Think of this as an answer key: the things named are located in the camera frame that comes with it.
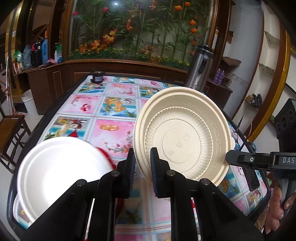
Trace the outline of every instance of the bowl rim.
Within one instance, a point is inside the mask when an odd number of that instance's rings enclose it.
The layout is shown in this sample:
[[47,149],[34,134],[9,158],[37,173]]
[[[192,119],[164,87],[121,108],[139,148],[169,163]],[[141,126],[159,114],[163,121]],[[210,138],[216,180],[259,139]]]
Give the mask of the bowl rim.
[[[143,128],[142,128],[143,126],[141,125],[141,123],[144,121],[143,118],[144,118],[144,115],[145,115],[147,109],[157,100],[161,100],[161,99],[168,97],[169,94],[176,94],[176,95],[177,94],[184,94],[184,95],[189,94],[191,96],[197,96],[198,98],[203,99],[213,109],[213,111],[216,112],[218,119],[221,122],[222,128],[225,133],[225,137],[227,138],[227,143],[228,143],[226,145],[227,151],[233,149],[234,145],[235,145],[235,141],[234,141],[233,137],[231,136],[230,129],[229,129],[229,126],[228,126],[225,116],[223,115],[223,113],[221,112],[219,107],[209,97],[207,97],[206,95],[204,95],[203,93],[201,93],[199,91],[196,91],[194,89],[190,89],[187,87],[170,87],[170,88],[161,90],[161,91],[157,92],[156,94],[154,94],[150,99],[147,100],[145,105],[139,111],[139,114],[136,118],[136,122],[134,124],[133,146],[134,146],[135,157],[136,157],[138,166],[140,168],[140,171],[142,172],[144,177],[150,183],[152,183],[152,177],[149,176],[149,178],[148,178],[147,173],[144,170],[145,168],[148,169],[148,167],[146,166],[144,158],[142,156],[141,143],[139,141],[141,139],[141,137],[140,137],[141,133],[145,131],[145,130],[143,130]],[[209,168],[209,166],[206,168],[206,170],[203,172],[203,174],[201,176],[203,176],[204,173],[208,171],[208,168]],[[229,164],[226,162],[226,160],[224,160],[224,163],[222,164],[222,167],[221,167],[221,169],[223,169],[223,170],[219,174],[219,177],[212,181],[216,186],[218,186],[220,184],[220,182],[223,180],[223,178],[225,177],[225,175],[228,171],[228,168],[229,168]]]

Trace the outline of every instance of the screw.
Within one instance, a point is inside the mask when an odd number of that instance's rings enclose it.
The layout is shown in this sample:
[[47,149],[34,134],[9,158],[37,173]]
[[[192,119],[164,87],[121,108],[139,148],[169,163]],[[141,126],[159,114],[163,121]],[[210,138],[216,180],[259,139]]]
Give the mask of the screw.
[[209,185],[210,184],[210,180],[207,178],[203,178],[200,180],[202,182],[203,185]]
[[176,172],[174,170],[167,170],[166,174],[170,177],[174,176]]
[[81,187],[81,186],[83,186],[85,183],[86,183],[86,181],[85,181],[84,179],[80,179],[80,180],[78,180],[78,181],[76,182],[76,185],[77,185],[78,187]]
[[118,171],[118,170],[114,170],[111,172],[111,176],[113,176],[113,177],[117,177],[119,175],[120,175],[120,171]]

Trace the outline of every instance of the tablecloth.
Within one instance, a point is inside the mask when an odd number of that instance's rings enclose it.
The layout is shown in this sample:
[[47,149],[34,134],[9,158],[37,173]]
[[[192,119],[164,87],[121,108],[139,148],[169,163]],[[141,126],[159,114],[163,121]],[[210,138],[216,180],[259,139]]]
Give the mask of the tablecloth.
[[[38,143],[54,137],[71,136],[104,149],[114,164],[127,157],[133,147],[133,127],[141,107],[155,93],[175,85],[130,77],[104,76],[102,84],[93,84],[91,76],[70,95],[45,128]],[[229,123],[239,149],[243,141]],[[230,166],[218,188],[248,215],[264,198],[267,188],[258,171],[260,187],[249,191],[241,167]],[[28,228],[30,222],[18,196],[14,202],[15,219]],[[170,238],[170,199],[158,199],[153,186],[136,166],[133,192],[125,200],[116,220],[115,240],[166,241]]]

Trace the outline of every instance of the table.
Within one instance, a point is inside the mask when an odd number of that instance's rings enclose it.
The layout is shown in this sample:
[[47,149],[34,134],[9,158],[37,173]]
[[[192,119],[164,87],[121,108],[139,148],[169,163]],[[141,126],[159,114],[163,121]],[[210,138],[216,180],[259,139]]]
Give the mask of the table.
[[[16,178],[18,167],[31,148],[49,138],[72,136],[103,148],[116,165],[127,157],[128,149],[133,146],[134,122],[141,107],[156,92],[173,86],[128,76],[104,76],[103,83],[95,85],[90,78],[85,76],[48,111],[20,155],[7,205],[9,224],[19,237],[28,228],[29,220],[18,202]],[[234,123],[228,116],[227,119],[237,141],[236,148],[239,148],[244,138],[240,132],[236,134]],[[243,151],[252,150],[245,146]],[[219,189],[251,220],[263,210],[270,196],[265,176],[262,179],[263,172],[256,173],[260,187],[253,192],[249,191],[240,167],[230,166],[219,185]],[[115,240],[166,241],[169,238],[170,200],[157,199],[153,186],[136,166],[133,192],[125,200],[117,219]]]

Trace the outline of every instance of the glass panel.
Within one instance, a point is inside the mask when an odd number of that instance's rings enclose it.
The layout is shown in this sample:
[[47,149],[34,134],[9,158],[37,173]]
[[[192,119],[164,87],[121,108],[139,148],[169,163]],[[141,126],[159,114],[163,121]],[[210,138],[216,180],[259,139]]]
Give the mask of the glass panel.
[[213,0],[76,0],[70,59],[152,62],[187,69],[209,31]]

